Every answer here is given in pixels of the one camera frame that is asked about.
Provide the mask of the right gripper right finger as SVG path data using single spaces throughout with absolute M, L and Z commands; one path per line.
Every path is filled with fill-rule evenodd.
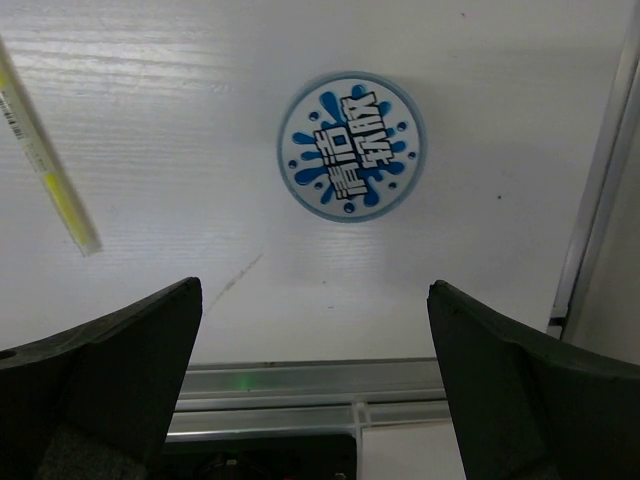
M 442 280 L 427 309 L 467 478 L 638 478 L 638 366 L 554 339 Z

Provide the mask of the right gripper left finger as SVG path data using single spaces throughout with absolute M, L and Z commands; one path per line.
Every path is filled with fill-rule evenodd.
M 158 463 L 202 318 L 185 278 L 1 353 L 4 479 L 144 479 Z

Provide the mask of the yellow gel pen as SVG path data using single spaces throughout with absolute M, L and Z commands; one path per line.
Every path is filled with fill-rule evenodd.
M 1 116 L 85 257 L 101 250 L 98 232 L 70 181 L 6 47 L 1 48 Z

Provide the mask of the aluminium front rail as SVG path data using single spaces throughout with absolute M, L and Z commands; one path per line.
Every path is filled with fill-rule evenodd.
M 187 371 L 167 439 L 358 437 L 449 417 L 433 358 L 200 365 Z

